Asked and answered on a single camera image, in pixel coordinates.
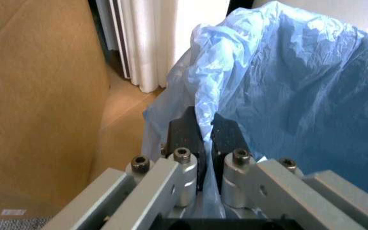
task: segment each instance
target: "cardboard box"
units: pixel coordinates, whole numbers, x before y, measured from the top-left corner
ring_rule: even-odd
[[[54,215],[87,186],[107,93],[87,1],[0,0],[0,218]]]

